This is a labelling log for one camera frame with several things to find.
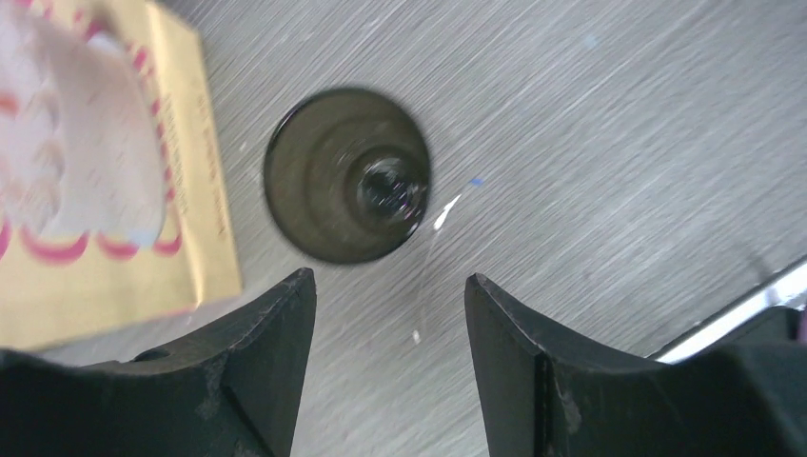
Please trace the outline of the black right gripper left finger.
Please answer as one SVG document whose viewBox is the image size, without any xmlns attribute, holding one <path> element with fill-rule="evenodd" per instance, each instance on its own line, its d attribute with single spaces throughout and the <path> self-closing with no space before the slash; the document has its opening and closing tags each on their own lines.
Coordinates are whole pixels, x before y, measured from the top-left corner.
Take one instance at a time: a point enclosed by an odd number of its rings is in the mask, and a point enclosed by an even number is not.
<svg viewBox="0 0 807 457">
<path fill-rule="evenodd" d="M 1 353 L 5 456 L 286 456 L 317 305 L 301 268 L 250 303 L 128 362 Z"/>
</svg>

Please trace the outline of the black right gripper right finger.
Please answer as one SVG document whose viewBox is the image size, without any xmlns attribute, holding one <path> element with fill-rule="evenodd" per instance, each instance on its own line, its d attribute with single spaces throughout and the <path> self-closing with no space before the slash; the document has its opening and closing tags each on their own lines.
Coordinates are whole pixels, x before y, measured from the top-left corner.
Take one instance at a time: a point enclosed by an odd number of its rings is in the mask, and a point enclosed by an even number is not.
<svg viewBox="0 0 807 457">
<path fill-rule="evenodd" d="M 729 343 L 667 365 L 607 347 L 483 275 L 465 317 L 493 456 L 802 456 L 806 347 Z"/>
</svg>

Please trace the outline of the pink paper gift bag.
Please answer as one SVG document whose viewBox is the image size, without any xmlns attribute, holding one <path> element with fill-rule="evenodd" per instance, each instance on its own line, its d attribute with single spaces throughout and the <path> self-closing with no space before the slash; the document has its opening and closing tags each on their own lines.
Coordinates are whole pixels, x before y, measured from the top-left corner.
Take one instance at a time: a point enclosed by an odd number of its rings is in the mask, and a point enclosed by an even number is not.
<svg viewBox="0 0 807 457">
<path fill-rule="evenodd" d="M 198 32 L 154 1 L 1 5 L 1 344 L 242 289 Z"/>
</svg>

